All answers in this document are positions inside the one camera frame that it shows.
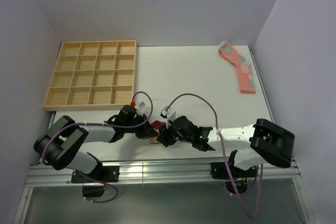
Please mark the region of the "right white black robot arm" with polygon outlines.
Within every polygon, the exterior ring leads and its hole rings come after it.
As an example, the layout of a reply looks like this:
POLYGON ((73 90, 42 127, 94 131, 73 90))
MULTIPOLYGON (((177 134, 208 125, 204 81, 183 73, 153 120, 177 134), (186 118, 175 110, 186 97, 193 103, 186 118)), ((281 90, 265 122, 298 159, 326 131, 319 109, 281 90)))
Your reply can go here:
POLYGON ((279 168, 289 168, 292 162, 295 135, 266 120, 255 124, 216 129, 196 126, 185 116, 159 128, 157 141, 165 147, 184 142, 202 151, 215 151, 221 147, 232 150, 227 164, 228 173, 240 176, 245 170, 269 163, 279 168))

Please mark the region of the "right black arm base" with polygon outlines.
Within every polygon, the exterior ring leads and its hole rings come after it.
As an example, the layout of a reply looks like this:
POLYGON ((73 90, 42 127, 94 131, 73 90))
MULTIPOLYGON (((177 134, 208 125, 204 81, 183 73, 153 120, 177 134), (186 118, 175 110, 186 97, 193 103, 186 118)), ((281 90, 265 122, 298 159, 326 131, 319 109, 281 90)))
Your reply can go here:
MULTIPOLYGON (((248 170, 241 170, 231 166, 230 171, 237 190, 241 195, 248 193, 255 186, 258 176, 258 166, 254 166, 248 170)), ((224 162, 211 163, 210 175, 212 179, 224 180, 226 189, 231 194, 236 194, 224 162)))

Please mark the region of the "beige red purple striped sock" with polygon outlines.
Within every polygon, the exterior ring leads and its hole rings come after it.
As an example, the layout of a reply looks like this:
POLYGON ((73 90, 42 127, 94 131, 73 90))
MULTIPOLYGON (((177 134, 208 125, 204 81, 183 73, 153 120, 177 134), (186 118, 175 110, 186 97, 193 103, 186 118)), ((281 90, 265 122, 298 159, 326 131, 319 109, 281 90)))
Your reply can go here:
MULTIPOLYGON (((154 121, 153 123, 151 123, 151 126, 154 128, 154 130, 159 133, 159 129, 160 127, 164 126, 165 122, 161 122, 161 121, 154 121)), ((156 137, 150 137, 150 144, 151 145, 158 145, 160 144, 160 142, 157 141, 157 136, 156 137)))

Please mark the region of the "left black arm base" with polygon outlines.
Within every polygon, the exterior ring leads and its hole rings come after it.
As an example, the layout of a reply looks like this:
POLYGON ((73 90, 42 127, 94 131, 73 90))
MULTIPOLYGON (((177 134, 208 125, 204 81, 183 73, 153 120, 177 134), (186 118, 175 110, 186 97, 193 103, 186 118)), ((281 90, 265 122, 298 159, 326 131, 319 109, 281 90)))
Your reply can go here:
POLYGON ((101 166, 95 168, 90 174, 84 174, 78 170, 72 173, 71 183, 82 184, 82 195, 86 200, 95 203, 110 202, 117 198, 119 190, 115 185, 119 179, 119 166, 101 166), (109 200, 98 200, 108 190, 113 189, 115 195, 109 200))

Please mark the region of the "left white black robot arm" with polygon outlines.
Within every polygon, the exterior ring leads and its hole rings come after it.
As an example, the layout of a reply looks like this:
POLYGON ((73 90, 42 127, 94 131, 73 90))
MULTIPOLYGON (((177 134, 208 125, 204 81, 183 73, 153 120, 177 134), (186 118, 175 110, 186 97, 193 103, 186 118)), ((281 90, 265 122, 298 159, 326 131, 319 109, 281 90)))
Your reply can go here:
POLYGON ((140 114, 131 105, 125 105, 118 114, 103 123, 79 123, 65 115, 59 118, 34 143, 46 165, 55 170, 70 168, 82 172, 91 182, 102 176, 102 162, 89 153, 80 151, 84 143, 115 143, 125 134, 134 134, 138 139, 149 139, 159 134, 148 122, 145 114, 140 114))

